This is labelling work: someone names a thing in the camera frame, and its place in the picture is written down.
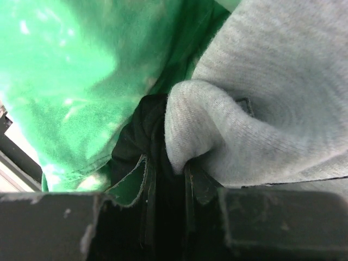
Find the black cloth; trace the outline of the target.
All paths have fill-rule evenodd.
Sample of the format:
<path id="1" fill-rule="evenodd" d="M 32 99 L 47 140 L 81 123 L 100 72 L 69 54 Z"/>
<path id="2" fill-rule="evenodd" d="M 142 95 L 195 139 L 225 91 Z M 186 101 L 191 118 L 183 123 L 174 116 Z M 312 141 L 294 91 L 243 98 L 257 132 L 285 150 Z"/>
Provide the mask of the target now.
<path id="1" fill-rule="evenodd" d="M 111 183 L 116 184 L 135 167 L 141 156 L 146 156 L 159 173 L 160 189 L 170 197 L 184 194 L 184 181 L 173 173 L 164 140 L 164 117 L 167 94 L 143 97 L 130 122 L 120 132 L 112 151 Z"/>

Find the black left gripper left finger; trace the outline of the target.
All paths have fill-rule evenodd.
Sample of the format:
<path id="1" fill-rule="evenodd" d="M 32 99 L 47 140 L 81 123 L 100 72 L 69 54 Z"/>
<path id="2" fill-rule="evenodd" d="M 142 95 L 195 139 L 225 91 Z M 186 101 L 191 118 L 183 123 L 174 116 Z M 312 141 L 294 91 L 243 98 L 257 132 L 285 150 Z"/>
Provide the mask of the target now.
<path id="1" fill-rule="evenodd" d="M 140 244 L 144 249 L 155 249 L 156 232 L 156 170 L 151 160 L 146 161 L 142 193 Z"/>

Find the grey cloth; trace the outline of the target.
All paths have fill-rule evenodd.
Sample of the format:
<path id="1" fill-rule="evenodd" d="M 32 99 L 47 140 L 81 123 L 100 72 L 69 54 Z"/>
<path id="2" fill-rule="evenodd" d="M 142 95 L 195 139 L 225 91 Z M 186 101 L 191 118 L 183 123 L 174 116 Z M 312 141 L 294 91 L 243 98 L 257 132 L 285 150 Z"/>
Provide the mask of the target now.
<path id="1" fill-rule="evenodd" d="M 241 1 L 168 97 L 175 174 L 227 187 L 347 175 L 347 1 Z"/>

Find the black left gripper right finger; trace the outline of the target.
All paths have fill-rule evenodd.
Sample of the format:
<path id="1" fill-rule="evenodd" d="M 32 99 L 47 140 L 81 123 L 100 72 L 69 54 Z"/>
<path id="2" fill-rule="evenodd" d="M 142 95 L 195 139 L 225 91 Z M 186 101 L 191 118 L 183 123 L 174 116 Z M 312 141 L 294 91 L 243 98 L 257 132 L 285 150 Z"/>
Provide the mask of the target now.
<path id="1" fill-rule="evenodd" d="M 185 177 L 185 220 L 188 234 L 197 232 L 208 212 L 208 205 L 222 185 L 195 163 L 187 163 Z"/>

